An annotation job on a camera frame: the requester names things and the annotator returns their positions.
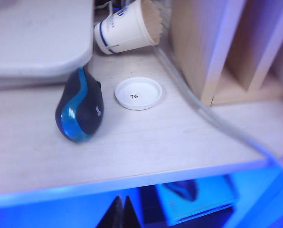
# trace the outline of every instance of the small white saucer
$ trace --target small white saucer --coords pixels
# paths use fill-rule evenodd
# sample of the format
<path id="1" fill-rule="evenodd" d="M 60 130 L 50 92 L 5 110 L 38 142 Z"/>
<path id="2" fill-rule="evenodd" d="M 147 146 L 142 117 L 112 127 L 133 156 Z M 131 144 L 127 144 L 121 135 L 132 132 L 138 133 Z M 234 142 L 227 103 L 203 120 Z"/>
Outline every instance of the small white saucer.
<path id="1" fill-rule="evenodd" d="M 146 77 L 132 77 L 119 83 L 115 97 L 125 108 L 144 110 L 157 104 L 162 88 L 156 81 Z"/>

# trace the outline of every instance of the paper cup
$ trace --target paper cup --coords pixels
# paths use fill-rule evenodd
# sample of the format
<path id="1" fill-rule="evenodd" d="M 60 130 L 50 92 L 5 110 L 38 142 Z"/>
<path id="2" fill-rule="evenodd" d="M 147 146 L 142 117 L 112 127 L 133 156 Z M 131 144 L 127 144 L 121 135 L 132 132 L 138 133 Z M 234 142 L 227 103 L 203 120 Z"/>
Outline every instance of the paper cup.
<path id="1" fill-rule="evenodd" d="M 95 26 L 95 40 L 102 52 L 110 55 L 158 44 L 148 33 L 141 10 L 141 0 L 136 0 Z"/>

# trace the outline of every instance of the blue and black mouse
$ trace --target blue and black mouse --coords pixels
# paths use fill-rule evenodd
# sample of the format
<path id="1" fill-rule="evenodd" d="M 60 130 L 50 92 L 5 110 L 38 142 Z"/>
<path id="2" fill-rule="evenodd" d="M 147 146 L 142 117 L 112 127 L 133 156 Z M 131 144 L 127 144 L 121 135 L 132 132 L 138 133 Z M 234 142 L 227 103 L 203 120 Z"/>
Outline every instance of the blue and black mouse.
<path id="1" fill-rule="evenodd" d="M 176 181 L 164 185 L 186 200 L 195 201 L 197 198 L 198 189 L 194 180 Z"/>
<path id="2" fill-rule="evenodd" d="M 78 68 L 68 79 L 55 112 L 61 133 L 80 143 L 96 132 L 104 114 L 101 84 L 87 70 Z"/>

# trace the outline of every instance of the blue box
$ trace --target blue box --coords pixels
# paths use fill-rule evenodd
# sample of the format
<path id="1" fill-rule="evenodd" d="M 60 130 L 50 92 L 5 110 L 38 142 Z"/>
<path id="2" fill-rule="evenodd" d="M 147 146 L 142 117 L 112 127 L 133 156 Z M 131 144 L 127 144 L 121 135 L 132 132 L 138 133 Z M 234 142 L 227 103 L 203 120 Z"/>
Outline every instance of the blue box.
<path id="1" fill-rule="evenodd" d="M 165 184 L 156 185 L 160 205 L 168 226 L 214 213 L 233 206 L 236 191 L 226 176 L 194 179 L 196 199 L 187 200 Z"/>

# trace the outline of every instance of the cable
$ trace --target cable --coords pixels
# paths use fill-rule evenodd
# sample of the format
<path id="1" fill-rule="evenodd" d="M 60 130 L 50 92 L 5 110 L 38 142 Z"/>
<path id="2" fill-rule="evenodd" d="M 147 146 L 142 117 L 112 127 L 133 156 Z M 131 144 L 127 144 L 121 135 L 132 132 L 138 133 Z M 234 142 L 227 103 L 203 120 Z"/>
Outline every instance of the cable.
<path id="1" fill-rule="evenodd" d="M 273 162 L 277 166 L 281 168 L 283 171 L 283 159 L 278 158 L 272 153 L 269 149 L 267 149 L 264 145 L 259 143 L 255 138 L 248 135 L 247 133 L 241 131 L 240 129 L 234 127 L 214 112 L 212 112 L 209 108 L 205 107 L 202 102 L 194 95 L 194 93 L 190 90 L 186 82 L 184 81 L 182 74 L 175 68 L 173 63 L 166 56 L 164 51 L 157 45 L 154 47 L 155 52 L 161 57 L 164 61 L 168 69 L 173 73 L 174 79 L 179 84 L 182 92 L 185 93 L 187 98 L 189 99 L 191 105 L 197 108 L 200 115 L 211 125 L 222 131 L 223 133 L 229 135 L 232 138 L 240 141 L 241 143 L 247 145 L 248 147 L 258 151 L 260 154 L 264 155 L 268 158 L 269 161 Z"/>
<path id="2" fill-rule="evenodd" d="M 100 5 L 100 6 L 96 6 L 95 7 L 95 9 L 97 9 L 97 10 L 99 10 L 99 9 L 103 9 L 103 8 L 106 8 L 107 7 L 107 5 L 109 5 L 109 3 L 110 3 L 111 1 L 107 1 L 105 4 L 103 4 L 103 5 Z"/>

